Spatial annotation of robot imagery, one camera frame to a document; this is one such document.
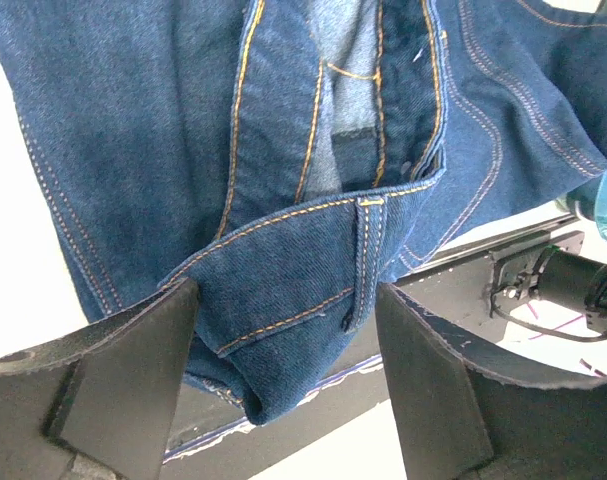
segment dark blue denim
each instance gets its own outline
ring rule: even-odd
[[[90,320],[201,288],[186,381],[265,423],[377,282],[607,169],[607,18],[539,0],[0,0]]]

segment blue denim jeans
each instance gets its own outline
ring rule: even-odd
[[[0,60],[88,318],[192,277],[185,379],[258,424],[378,282],[607,169],[607,18],[539,0],[0,0]]]

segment black cable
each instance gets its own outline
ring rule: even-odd
[[[556,330],[552,330],[550,328],[539,327],[530,322],[525,322],[523,320],[519,320],[512,315],[505,313],[499,306],[496,305],[496,293],[493,293],[490,298],[490,309],[491,313],[496,313],[499,317],[508,322],[516,323],[521,327],[532,330],[533,332],[542,333],[544,335],[550,335],[551,337],[562,338],[563,340],[570,340],[572,342],[580,342],[580,343],[594,343],[594,342],[602,342],[603,340],[607,340],[607,331],[603,332],[601,335],[597,337],[581,337],[579,335],[571,335],[569,333],[557,332]]]

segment jeans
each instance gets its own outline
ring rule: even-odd
[[[0,0],[92,321],[196,280],[185,380],[263,424],[393,282],[607,169],[607,17],[539,0]]]

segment denim fabric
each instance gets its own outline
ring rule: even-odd
[[[259,424],[377,282],[607,168],[607,18],[538,0],[0,0],[0,60],[88,317],[192,277],[185,379]]]

